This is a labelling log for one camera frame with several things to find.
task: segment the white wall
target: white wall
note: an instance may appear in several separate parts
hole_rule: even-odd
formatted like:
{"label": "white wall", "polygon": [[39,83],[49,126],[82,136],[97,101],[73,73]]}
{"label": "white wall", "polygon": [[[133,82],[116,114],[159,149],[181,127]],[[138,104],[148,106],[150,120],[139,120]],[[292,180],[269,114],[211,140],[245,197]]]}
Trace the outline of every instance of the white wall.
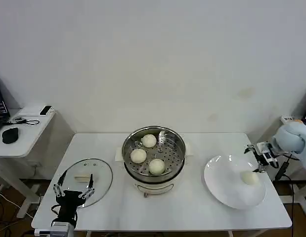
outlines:
{"label": "white wall", "polygon": [[255,140],[306,94],[306,0],[0,0],[0,77],[77,132]]}

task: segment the table leg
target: table leg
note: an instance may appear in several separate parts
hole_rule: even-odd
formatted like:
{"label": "table leg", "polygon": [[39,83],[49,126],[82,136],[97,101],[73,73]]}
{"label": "table leg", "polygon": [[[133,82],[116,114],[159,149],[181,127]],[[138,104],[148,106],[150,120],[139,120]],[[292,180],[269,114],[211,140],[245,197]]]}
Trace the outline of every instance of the table leg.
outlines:
{"label": "table leg", "polygon": [[297,198],[299,198],[299,197],[306,197],[306,185],[303,188],[299,189],[295,193],[295,195],[297,196]]}
{"label": "table leg", "polygon": [[91,231],[87,231],[86,237],[91,237]]}
{"label": "table leg", "polygon": [[242,234],[241,237],[257,237],[266,231],[268,231],[268,229],[257,230],[257,231],[247,231],[244,234]]}
{"label": "table leg", "polygon": [[27,211],[25,209],[26,207],[29,207],[32,203],[40,203],[40,197],[35,194],[39,186],[34,187],[33,190],[29,189],[28,186],[10,171],[4,158],[0,158],[0,177],[26,197],[24,205],[22,205],[20,210],[21,213],[17,215],[18,218],[25,216],[25,212]]}

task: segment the white table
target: white table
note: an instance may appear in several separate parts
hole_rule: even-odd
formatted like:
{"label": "white table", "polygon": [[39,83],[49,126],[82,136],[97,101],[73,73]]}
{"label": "white table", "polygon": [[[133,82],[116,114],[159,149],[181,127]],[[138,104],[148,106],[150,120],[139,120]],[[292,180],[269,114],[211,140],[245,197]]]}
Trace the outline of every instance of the white table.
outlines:
{"label": "white table", "polygon": [[[17,110],[10,110],[12,115],[17,116]],[[10,170],[9,164],[6,159],[8,158],[19,158],[23,159],[29,154],[40,135],[43,133],[50,120],[53,118],[55,112],[51,112],[46,116],[31,116],[24,117],[27,120],[36,119],[40,123],[37,125],[28,124],[12,124],[6,125],[0,130],[0,178],[7,182],[9,185],[13,186],[16,190],[22,193],[26,199],[23,202],[20,211],[17,214],[18,218],[25,216],[25,212],[31,205],[31,203],[39,203],[40,197],[35,194],[38,190],[39,185],[33,185],[29,189],[20,179],[13,174]],[[18,127],[19,128],[19,138],[16,142],[11,144],[5,144],[2,142],[2,133],[9,128]]]}
{"label": "white table", "polygon": [[[115,151],[128,134],[76,134],[32,221],[35,229],[48,229],[56,217],[52,185],[75,162],[86,158],[107,161],[113,182],[102,200],[78,209],[77,231],[231,231],[287,228],[291,220],[267,174],[265,200],[250,210],[237,210],[220,203],[202,182],[207,160],[221,154],[243,154],[250,141],[244,133],[185,133],[194,156],[183,168],[180,182],[166,194],[143,197],[132,184]],[[254,156],[246,154],[250,162]]]}

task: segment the steamed bun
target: steamed bun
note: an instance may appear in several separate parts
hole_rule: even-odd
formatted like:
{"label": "steamed bun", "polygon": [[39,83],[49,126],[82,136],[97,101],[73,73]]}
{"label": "steamed bun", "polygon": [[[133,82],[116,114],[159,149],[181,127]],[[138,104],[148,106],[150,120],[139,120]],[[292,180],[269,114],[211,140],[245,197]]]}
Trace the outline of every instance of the steamed bun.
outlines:
{"label": "steamed bun", "polygon": [[143,145],[148,148],[155,146],[156,142],[156,137],[152,134],[147,134],[142,138]]}
{"label": "steamed bun", "polygon": [[135,149],[131,152],[131,160],[136,163],[140,164],[146,160],[146,152],[142,149]]}

